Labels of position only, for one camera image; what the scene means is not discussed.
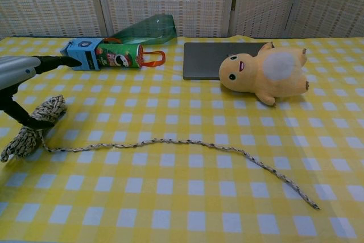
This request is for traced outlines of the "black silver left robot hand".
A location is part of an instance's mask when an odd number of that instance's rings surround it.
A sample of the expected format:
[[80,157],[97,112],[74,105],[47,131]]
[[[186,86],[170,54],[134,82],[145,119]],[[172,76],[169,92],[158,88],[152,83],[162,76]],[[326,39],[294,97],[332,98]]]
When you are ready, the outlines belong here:
[[1,111],[31,129],[47,129],[53,122],[37,120],[13,100],[21,83],[60,65],[78,67],[81,62],[68,56],[5,56],[1,57]]

